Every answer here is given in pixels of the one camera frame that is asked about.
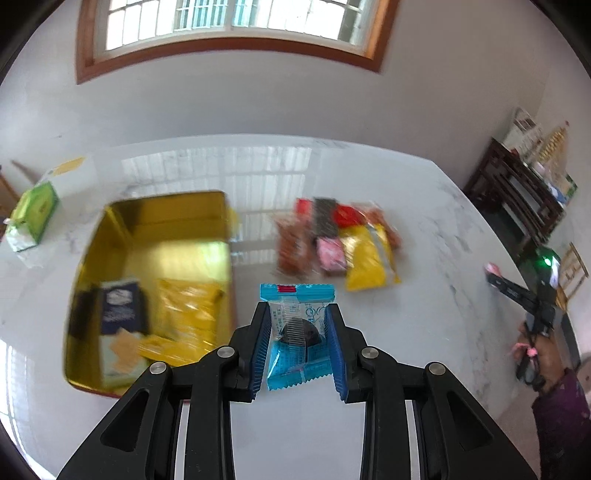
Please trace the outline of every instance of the white marble table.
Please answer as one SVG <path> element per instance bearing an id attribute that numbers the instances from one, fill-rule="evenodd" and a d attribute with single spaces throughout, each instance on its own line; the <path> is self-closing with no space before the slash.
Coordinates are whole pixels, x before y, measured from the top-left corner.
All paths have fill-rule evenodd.
<path id="1" fill-rule="evenodd" d="M 0 245 L 0 420 L 41 478 L 54 478 L 113 405 L 63 376 L 74 272 L 102 207 L 126 197 L 221 189 L 240 213 L 233 246 L 240 325 L 258 286 L 277 281 L 268 214 L 297 196 L 374 200 L 404 240 L 402 284 L 349 294 L 335 280 L 349 326 L 399 362 L 446 364 L 498 418 L 518 390 L 508 355 L 522 310 L 486 283 L 483 265 L 523 280 L 490 227 L 432 162 L 362 145 L 294 137 L 194 137 L 90 155 L 54 179 L 62 199 L 43 243 Z M 239 479 L 359 477 L 363 406 L 339 401 L 331 377 L 287 390 L 266 386 L 232 405 Z"/>

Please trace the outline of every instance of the white wall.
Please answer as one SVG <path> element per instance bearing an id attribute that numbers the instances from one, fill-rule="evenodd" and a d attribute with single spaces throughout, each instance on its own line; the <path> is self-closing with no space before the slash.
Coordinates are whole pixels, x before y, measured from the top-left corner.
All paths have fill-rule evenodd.
<path id="1" fill-rule="evenodd" d="M 309 135 L 434 160 L 462 186 L 491 135 L 521 105 L 548 128 L 571 122 L 569 171 L 580 186 L 561 228 L 591 266 L 591 80 L 529 0 L 402 0 L 381 74 L 268 52 L 188 54 L 74 81 L 80 0 L 35 32 L 0 86 L 0 164 L 42 173 L 98 148 L 186 135 Z M 591 351 L 591 301 L 573 321 Z"/>

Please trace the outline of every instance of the black device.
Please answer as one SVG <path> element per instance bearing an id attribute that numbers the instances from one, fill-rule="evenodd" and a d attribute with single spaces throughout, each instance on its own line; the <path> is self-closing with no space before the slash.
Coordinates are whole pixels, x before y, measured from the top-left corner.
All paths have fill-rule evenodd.
<path id="1" fill-rule="evenodd" d="M 525 334 L 532 348 L 535 347 L 536 336 L 549 337 L 550 332 L 560 326 L 564 316 L 564 311 L 556 305 L 560 260 L 557 256 L 550 254 L 543 255 L 537 262 L 540 266 L 536 268 L 538 274 L 536 292 L 490 271 L 486 272 L 489 283 L 503 295 L 521 305 L 527 312 L 524 322 Z M 515 375 L 535 391 L 540 391 L 546 382 L 544 376 L 540 374 L 537 355 L 530 357 L 526 352 L 517 365 Z"/>
<path id="2" fill-rule="evenodd" d="M 325 312 L 335 387 L 345 403 L 365 402 L 361 480 L 410 480 L 405 400 L 412 400 L 423 480 L 535 480 L 514 445 L 442 364 L 399 364 Z M 230 402 L 251 402 L 261 386 L 271 333 L 269 304 L 229 346 L 198 363 L 152 364 L 65 465 L 58 480 L 174 480 L 180 411 L 190 399 L 184 478 L 234 480 Z M 261 480 L 265 476 L 261 465 Z"/>

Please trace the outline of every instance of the metal screw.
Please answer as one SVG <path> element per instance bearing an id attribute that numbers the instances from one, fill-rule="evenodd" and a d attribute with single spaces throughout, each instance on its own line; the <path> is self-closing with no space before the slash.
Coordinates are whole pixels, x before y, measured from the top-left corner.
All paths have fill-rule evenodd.
<path id="1" fill-rule="evenodd" d="M 376 358 L 379 355 L 379 350 L 372 346 L 367 346 L 361 350 L 361 355 L 363 355 L 365 358 Z"/>
<path id="2" fill-rule="evenodd" d="M 164 362 L 156 362 L 150 365 L 150 373 L 154 375 L 161 374 L 166 370 L 166 364 Z"/>
<path id="3" fill-rule="evenodd" d="M 230 358 L 235 351 L 231 346 L 223 346 L 217 351 L 217 356 L 221 358 Z"/>
<path id="4" fill-rule="evenodd" d="M 442 364 L 433 362 L 431 365 L 429 365 L 429 371 L 433 375 L 443 375 L 445 373 L 445 367 Z"/>

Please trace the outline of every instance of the human hand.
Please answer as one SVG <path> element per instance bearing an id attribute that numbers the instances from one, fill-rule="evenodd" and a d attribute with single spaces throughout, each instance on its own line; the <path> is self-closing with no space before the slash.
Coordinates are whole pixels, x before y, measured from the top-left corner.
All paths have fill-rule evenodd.
<path id="1" fill-rule="evenodd" d="M 529 340 L 525 334 L 525 325 L 522 323 L 519 326 L 521 335 L 517 339 L 517 344 L 529 345 Z M 513 358 L 515 361 L 520 362 L 526 346 L 519 346 L 513 352 Z M 535 349 L 538 352 L 538 360 L 540 362 L 540 375 L 546 379 L 546 383 L 542 387 L 541 393 L 548 393 L 564 376 L 564 365 L 560 358 L 560 353 L 554 340 L 554 332 L 550 333 L 550 337 L 547 338 L 544 335 L 537 335 L 535 339 Z"/>

